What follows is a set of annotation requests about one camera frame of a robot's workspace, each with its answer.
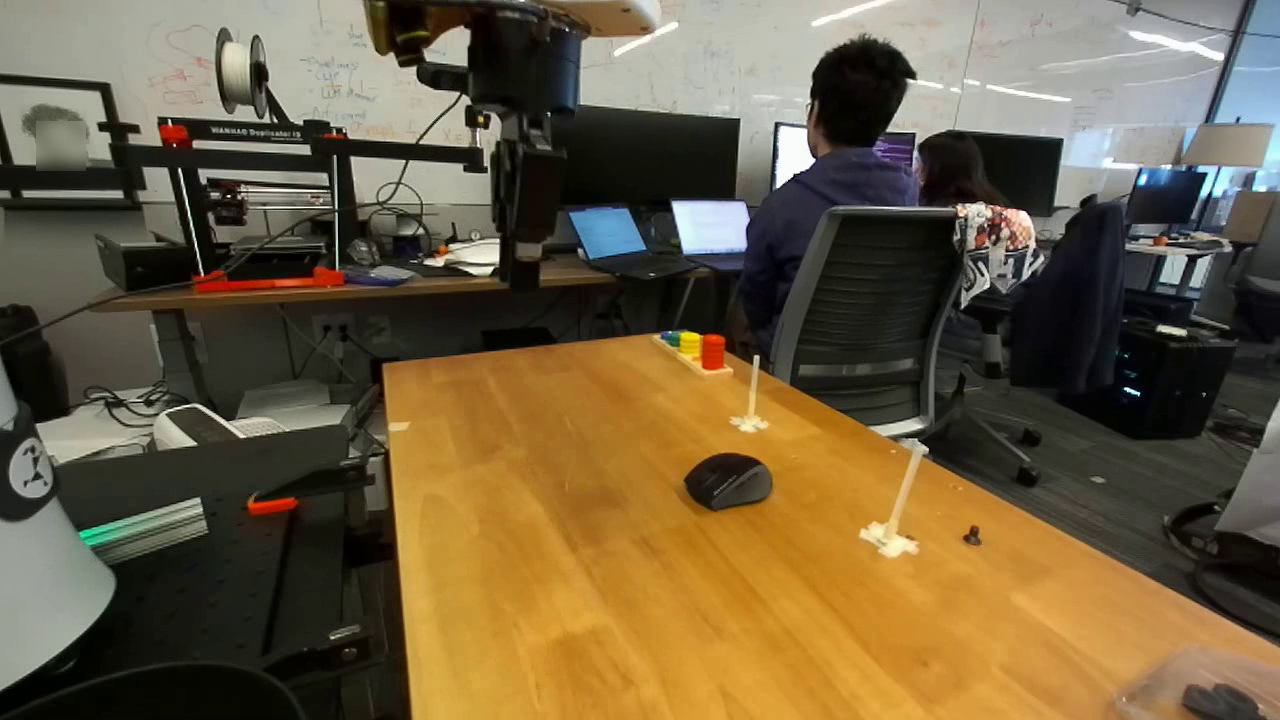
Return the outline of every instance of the person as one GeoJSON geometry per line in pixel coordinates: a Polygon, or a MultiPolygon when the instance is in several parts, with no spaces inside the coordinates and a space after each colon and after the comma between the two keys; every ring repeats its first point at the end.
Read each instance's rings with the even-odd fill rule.
{"type": "Polygon", "coordinates": [[[44,164],[90,164],[89,124],[81,113],[60,102],[37,102],[24,116],[24,129],[44,151],[44,164]]]}
{"type": "Polygon", "coordinates": [[[1003,203],[987,180],[983,149],[968,131],[935,131],[921,144],[922,203],[1003,203]]]}
{"type": "Polygon", "coordinates": [[[763,197],[746,219],[741,279],[757,351],[787,300],[799,255],[831,203],[916,203],[916,174],[893,166],[873,144],[893,124],[916,68],[875,36],[857,36],[818,56],[807,82],[807,151],[816,164],[763,197]]]}

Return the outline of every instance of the laptop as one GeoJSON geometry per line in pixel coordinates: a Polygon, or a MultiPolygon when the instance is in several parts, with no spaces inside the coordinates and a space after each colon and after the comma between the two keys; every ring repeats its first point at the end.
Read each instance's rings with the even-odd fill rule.
{"type": "Polygon", "coordinates": [[[686,258],[714,272],[743,272],[750,219],[743,199],[672,199],[672,217],[686,258]]]}
{"type": "Polygon", "coordinates": [[[594,272],[653,279],[696,268],[683,255],[653,255],[626,203],[569,209],[563,217],[594,272]]]}

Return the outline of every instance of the computer monitor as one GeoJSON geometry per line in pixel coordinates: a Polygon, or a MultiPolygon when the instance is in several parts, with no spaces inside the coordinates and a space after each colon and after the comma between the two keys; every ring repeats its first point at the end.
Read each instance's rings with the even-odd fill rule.
{"type": "MultiPolygon", "coordinates": [[[[916,131],[882,131],[875,157],[913,170],[916,166],[916,131]]],[[[782,188],[796,170],[810,164],[802,124],[770,124],[770,188],[782,188]]]]}
{"type": "Polygon", "coordinates": [[[683,255],[730,255],[746,253],[746,203],[743,199],[672,199],[683,255]]]}
{"type": "Polygon", "coordinates": [[[569,151],[563,203],[664,203],[672,197],[737,197],[741,119],[633,107],[554,116],[569,151]]]}
{"type": "Polygon", "coordinates": [[[1126,225],[1192,225],[1204,191],[1204,170],[1140,166],[1126,191],[1126,225]]]}
{"type": "Polygon", "coordinates": [[[962,131],[983,151],[987,180],[1013,209],[1033,217],[1052,217],[1057,209],[1057,170],[1065,164],[1058,136],[996,136],[962,131]]]}
{"type": "Polygon", "coordinates": [[[639,255],[646,249],[623,203],[569,209],[563,217],[588,258],[639,255]]]}

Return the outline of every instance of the black computer mouse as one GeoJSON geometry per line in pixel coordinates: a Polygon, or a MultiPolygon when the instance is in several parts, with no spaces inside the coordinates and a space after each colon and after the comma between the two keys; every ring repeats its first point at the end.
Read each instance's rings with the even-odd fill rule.
{"type": "Polygon", "coordinates": [[[696,502],[718,511],[759,502],[770,493],[770,472],[757,456],[714,450],[683,474],[696,502]]]}

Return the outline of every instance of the wooden table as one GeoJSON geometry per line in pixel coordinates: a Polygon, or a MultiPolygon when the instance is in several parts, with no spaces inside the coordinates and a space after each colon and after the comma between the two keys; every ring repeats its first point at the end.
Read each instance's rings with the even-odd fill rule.
{"type": "Polygon", "coordinates": [[[922,465],[913,560],[858,542],[907,450],[743,367],[646,337],[389,367],[413,716],[1102,716],[1243,626],[922,465]],[[702,511],[683,472],[750,450],[766,502],[702,511]]]}

